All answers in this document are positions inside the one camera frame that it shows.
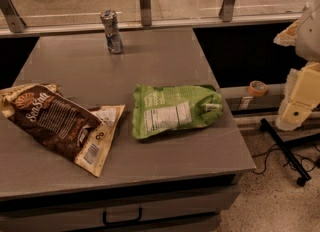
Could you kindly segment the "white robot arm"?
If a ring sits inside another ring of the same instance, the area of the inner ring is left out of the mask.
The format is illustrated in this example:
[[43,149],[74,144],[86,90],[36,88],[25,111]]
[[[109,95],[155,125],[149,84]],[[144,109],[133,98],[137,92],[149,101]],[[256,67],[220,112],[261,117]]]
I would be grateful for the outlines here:
[[276,118],[278,129],[293,131],[320,104],[320,0],[307,3],[303,15],[278,33],[273,42],[294,46],[296,55],[307,61],[300,70],[291,69],[287,75]]

